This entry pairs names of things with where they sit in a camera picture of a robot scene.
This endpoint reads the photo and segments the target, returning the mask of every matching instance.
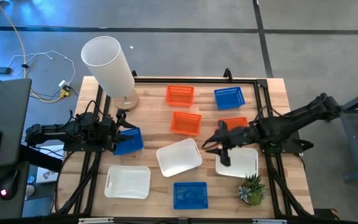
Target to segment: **blue basket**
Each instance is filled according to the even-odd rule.
[[[214,90],[214,93],[219,110],[237,108],[246,103],[240,87]]]
[[[117,144],[116,151],[113,152],[113,155],[124,155],[143,149],[143,139],[142,134],[140,133],[140,128],[121,131],[120,134],[133,136],[134,138]]]
[[[206,182],[177,182],[173,184],[173,209],[207,209]]]

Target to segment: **concrete floor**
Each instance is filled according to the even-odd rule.
[[[259,3],[265,29],[358,30],[358,1]],[[16,0],[3,6],[14,23],[22,26],[257,28],[251,0],[67,0],[64,4]],[[1,24],[7,22],[0,12]],[[81,48],[99,35],[121,42],[138,75],[217,77],[230,67],[235,77],[266,77],[258,34],[21,32],[26,52],[56,50],[75,61],[77,75],[72,86],[77,91],[82,77],[91,75],[80,59]],[[358,35],[267,34],[266,40],[273,76],[285,79],[291,108],[307,104],[324,91],[338,103],[358,95]],[[0,66],[6,66],[14,54],[21,54],[15,33],[0,31]],[[30,67],[33,88],[45,94],[54,93],[58,83],[72,74],[70,63],[57,55],[53,60],[38,56]],[[55,104],[30,99],[25,126],[62,123],[75,105],[75,96]],[[340,122],[314,123],[303,128],[300,136],[314,142],[314,148],[305,152],[314,207],[335,208],[343,220],[358,221],[358,180],[345,183],[342,179],[355,165]],[[42,187],[38,190],[46,191],[41,195],[52,194]],[[50,200],[42,201],[48,210]],[[30,203],[34,204],[25,203],[25,216],[45,213],[32,210]]]

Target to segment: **potted plant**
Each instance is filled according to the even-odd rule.
[[[246,181],[239,187],[241,200],[250,206],[260,205],[265,198],[265,185],[260,183],[261,176],[256,174],[247,177]]]

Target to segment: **lamp base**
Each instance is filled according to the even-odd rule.
[[[132,90],[131,93],[125,97],[116,97],[113,100],[116,107],[124,111],[131,111],[139,104],[139,96],[135,90]]]

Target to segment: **wooden tabletop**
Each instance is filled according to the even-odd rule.
[[[272,106],[281,113],[290,110],[285,84],[281,78],[268,80],[268,89]],[[194,103],[189,108],[168,106],[165,102],[166,83],[136,83],[135,90],[140,96],[138,107],[127,113],[127,121],[138,126],[142,132],[144,149],[124,156],[113,156],[111,152],[103,152],[98,171],[98,180],[94,194],[93,217],[191,217],[191,218],[273,218],[272,198],[267,177],[265,157],[259,146],[252,144],[259,152],[259,174],[266,185],[267,196],[262,204],[248,207],[238,196],[238,186],[244,179],[226,177],[215,171],[215,155],[201,151],[203,163],[192,170],[188,170],[172,177],[164,177],[158,166],[155,152],[157,149],[175,142],[193,138],[201,149],[202,143],[213,135],[217,128],[219,118],[245,116],[248,120],[255,118],[257,107],[254,87],[250,84],[210,84],[192,83],[195,87]],[[214,90],[240,86],[246,104],[238,109],[218,110],[214,99]],[[76,113],[85,110],[89,100],[96,98],[98,82],[94,77],[84,77],[78,99]],[[260,90],[262,105],[265,104],[264,94]],[[101,100],[103,110],[104,94]],[[109,114],[115,115],[117,108],[111,102]],[[170,132],[170,123],[174,111],[186,111],[202,115],[201,133],[197,137],[174,134]],[[58,207],[70,197],[78,185],[84,158],[84,152],[74,153],[65,163],[58,185]],[[288,188],[296,199],[310,213],[313,213],[308,184],[303,165],[299,158],[291,154],[283,154],[283,165]],[[110,166],[147,166],[151,170],[149,196],[142,199],[107,198],[104,196],[106,176]],[[208,185],[208,203],[206,210],[174,210],[173,209],[173,183],[175,182],[206,182]],[[284,211],[282,192],[277,186],[280,208]],[[83,205],[88,195],[85,189]]]

